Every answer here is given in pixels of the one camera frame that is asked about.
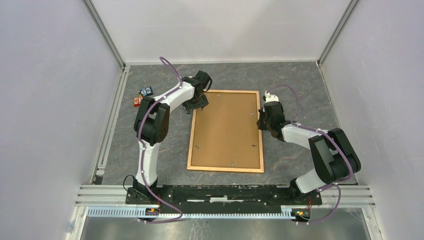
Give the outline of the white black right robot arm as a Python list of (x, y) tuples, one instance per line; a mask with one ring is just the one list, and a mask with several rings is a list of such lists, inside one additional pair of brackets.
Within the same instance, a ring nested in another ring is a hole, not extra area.
[(293, 203), (302, 204), (312, 191), (323, 191), (348, 181), (361, 170), (361, 162), (342, 129), (315, 129), (286, 120), (279, 101), (266, 102), (258, 112), (260, 130), (311, 152), (313, 169), (290, 182), (288, 196)]

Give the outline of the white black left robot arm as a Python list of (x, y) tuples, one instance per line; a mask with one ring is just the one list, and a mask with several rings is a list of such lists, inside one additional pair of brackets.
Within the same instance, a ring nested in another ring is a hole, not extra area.
[(138, 170), (133, 188), (145, 204), (153, 203), (157, 198), (157, 161), (159, 148), (169, 132), (170, 115), (173, 110), (183, 106), (186, 114), (205, 108), (209, 102), (205, 95), (212, 78), (204, 71), (198, 71), (194, 77), (186, 76), (165, 93), (145, 96), (134, 121), (134, 131), (139, 144)]

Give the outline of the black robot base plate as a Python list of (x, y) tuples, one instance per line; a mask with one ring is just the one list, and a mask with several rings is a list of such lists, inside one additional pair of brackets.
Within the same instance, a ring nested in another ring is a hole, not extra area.
[(276, 213), (282, 206), (320, 206), (320, 193), (293, 194), (287, 185), (162, 185), (153, 192), (163, 202), (146, 197), (132, 187), (127, 190), (128, 205), (158, 204), (159, 213)]

